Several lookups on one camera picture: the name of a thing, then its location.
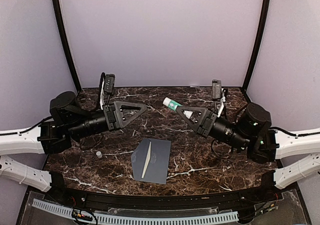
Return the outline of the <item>beige letter sheet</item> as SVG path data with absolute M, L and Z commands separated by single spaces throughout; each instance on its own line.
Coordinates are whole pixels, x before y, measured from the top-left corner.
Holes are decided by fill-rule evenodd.
M 145 158 L 145 162 L 144 162 L 144 166 L 143 166 L 143 170 L 142 170 L 142 174 L 141 174 L 142 179 L 145 177 L 148 165 L 150 163 L 151 151 L 152 151 L 152 142 L 150 141 L 149 146 L 148 146 L 148 150 L 147 150 L 147 154 L 146 154 L 146 158 Z

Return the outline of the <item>green white glue stick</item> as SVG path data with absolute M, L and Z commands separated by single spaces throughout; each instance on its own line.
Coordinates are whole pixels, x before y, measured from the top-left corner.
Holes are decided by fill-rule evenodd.
M 173 100 L 173 99 L 171 99 L 171 98 L 168 98 L 168 97 L 166 97 L 166 98 L 163 100 L 162 104 L 163 104 L 164 106 L 166 106 L 167 108 L 171 109 L 171 110 L 174 111 L 174 112 L 177 110 L 177 107 L 181 107 L 181 106 L 182 106 L 180 103 L 178 103 L 178 102 L 176 102 L 175 100 Z M 191 116 L 192 116 L 192 114 L 193 114 L 193 112 L 192 112 L 192 111 L 189 111 L 189 110 L 186 110 L 186 111 L 183 112 L 183 114 L 184 114 L 188 119 L 190 119 Z

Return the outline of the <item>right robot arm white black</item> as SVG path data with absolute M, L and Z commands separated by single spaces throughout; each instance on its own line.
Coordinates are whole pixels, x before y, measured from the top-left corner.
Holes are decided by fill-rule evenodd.
M 320 171 L 320 130 L 289 132 L 273 127 L 271 114 L 256 103 L 249 103 L 240 119 L 232 123 L 205 107 L 178 106 L 176 112 L 198 135 L 211 137 L 245 151 L 247 158 L 259 164 L 305 155 L 291 165 L 264 173 L 255 198 L 266 202 L 275 188 L 287 186 Z

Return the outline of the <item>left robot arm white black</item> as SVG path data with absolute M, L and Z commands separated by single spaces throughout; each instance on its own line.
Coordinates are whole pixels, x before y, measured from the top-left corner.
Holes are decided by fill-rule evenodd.
M 31 186 L 67 203 L 71 198 L 59 172 L 38 170 L 15 161 L 17 154 L 52 155 L 70 149 L 72 141 L 125 128 L 147 110 L 143 103 L 101 98 L 96 110 L 82 109 L 74 92 L 66 91 L 50 102 L 50 116 L 24 130 L 8 130 L 0 134 L 0 175 Z

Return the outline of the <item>grey paper envelope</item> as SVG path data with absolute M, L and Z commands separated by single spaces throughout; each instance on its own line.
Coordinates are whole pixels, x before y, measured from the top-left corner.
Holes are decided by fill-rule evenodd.
M 151 157 L 144 178 L 141 178 L 151 141 Z M 136 181 L 165 185 L 171 153 L 169 140 L 144 138 L 131 155 L 133 178 Z

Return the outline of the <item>white glue stick cap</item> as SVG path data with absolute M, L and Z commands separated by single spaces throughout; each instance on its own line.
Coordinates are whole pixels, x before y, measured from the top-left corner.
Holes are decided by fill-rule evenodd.
M 101 159 L 103 157 L 103 154 L 100 151 L 96 152 L 96 156 Z

